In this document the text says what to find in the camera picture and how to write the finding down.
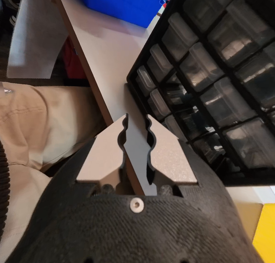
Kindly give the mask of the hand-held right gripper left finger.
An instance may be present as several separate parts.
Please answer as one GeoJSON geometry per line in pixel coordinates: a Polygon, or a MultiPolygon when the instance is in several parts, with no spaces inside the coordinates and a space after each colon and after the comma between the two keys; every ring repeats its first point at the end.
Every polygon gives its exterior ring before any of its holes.
{"type": "Polygon", "coordinates": [[[121,170],[126,161],[124,144],[127,129],[126,113],[95,137],[77,175],[77,182],[94,183],[100,187],[107,184],[116,187],[121,182],[121,170]]]}

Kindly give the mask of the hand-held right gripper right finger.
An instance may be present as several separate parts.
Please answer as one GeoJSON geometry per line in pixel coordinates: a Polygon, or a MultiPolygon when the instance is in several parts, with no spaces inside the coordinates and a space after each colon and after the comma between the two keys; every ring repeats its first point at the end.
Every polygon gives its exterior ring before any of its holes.
{"type": "Polygon", "coordinates": [[[150,185],[196,185],[197,178],[176,135],[150,114],[146,115],[146,177],[150,185]]]}

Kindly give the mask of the yellow bin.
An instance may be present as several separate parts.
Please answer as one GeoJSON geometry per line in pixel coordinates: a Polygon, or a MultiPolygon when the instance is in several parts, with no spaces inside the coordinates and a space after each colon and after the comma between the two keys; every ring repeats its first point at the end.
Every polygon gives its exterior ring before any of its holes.
{"type": "Polygon", "coordinates": [[[275,262],[275,204],[263,205],[253,238],[253,246],[265,263],[275,262]]]}

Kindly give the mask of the large blue bin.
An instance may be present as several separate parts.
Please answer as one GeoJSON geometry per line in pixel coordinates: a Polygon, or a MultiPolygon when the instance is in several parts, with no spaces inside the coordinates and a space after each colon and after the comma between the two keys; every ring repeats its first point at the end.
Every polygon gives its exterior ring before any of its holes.
{"type": "Polygon", "coordinates": [[[89,9],[147,28],[165,0],[82,0],[89,9]]]}

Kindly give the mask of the grey desk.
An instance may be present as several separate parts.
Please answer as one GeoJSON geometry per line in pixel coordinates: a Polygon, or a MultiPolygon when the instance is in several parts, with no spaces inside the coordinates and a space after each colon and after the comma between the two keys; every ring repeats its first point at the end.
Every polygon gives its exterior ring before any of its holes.
{"type": "Polygon", "coordinates": [[[145,121],[126,86],[126,77],[160,17],[145,29],[88,9],[80,0],[52,1],[57,4],[106,124],[129,115],[125,150],[134,192],[155,195],[155,185],[149,185],[146,178],[149,145],[145,121]]]}

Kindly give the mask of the person's khaki trousers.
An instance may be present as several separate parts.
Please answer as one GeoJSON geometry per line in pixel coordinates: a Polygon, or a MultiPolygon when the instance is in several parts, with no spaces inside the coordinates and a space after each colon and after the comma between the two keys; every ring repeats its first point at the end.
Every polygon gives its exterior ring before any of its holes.
{"type": "Polygon", "coordinates": [[[10,174],[10,198],[0,246],[5,262],[50,182],[45,172],[106,127],[90,87],[4,82],[0,136],[10,174]]]}

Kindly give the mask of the red crate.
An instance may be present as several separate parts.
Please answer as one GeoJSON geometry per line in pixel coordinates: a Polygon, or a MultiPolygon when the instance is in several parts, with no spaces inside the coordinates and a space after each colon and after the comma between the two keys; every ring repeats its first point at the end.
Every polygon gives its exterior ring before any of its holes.
{"type": "Polygon", "coordinates": [[[80,62],[73,42],[68,36],[62,47],[62,58],[69,79],[86,79],[86,74],[80,62]]]}

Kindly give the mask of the person's dark knit sweater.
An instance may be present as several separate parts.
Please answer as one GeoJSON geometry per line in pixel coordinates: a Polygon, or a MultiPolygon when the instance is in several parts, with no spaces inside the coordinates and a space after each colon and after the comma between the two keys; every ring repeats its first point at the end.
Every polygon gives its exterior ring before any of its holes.
{"type": "Polygon", "coordinates": [[[2,142],[0,142],[0,238],[4,233],[10,198],[9,164],[2,142]]]}

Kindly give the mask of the grey curved panel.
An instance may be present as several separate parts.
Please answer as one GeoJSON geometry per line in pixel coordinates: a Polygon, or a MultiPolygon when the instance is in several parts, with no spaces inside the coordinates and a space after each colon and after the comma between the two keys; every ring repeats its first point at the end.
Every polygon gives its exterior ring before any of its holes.
{"type": "Polygon", "coordinates": [[[7,78],[50,79],[68,36],[56,4],[21,0],[10,45],[7,78]]]}

